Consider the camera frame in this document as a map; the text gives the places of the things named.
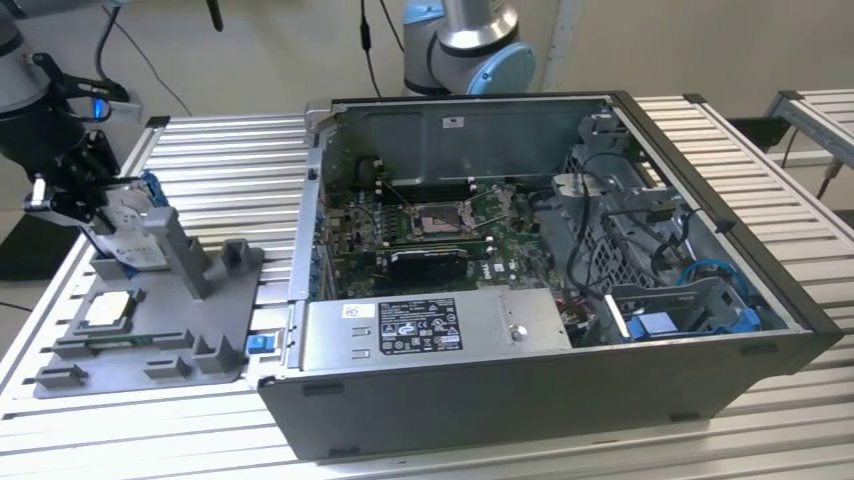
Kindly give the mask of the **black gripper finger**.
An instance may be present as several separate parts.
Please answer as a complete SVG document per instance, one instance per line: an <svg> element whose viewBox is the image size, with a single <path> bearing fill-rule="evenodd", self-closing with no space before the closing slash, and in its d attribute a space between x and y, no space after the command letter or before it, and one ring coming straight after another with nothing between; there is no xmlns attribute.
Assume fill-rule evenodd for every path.
<svg viewBox="0 0 854 480"><path fill-rule="evenodd" d="M90 224L98 235L116 233L116 225L110 216L111 194L116 189L116 185L96 185L84 195L84 203L92 214Z"/></svg>
<svg viewBox="0 0 854 480"><path fill-rule="evenodd" d="M64 227L82 227L91 222L91 211L84 201L75 194L54 188L40 175L34 178L23 209L27 214Z"/></svg>

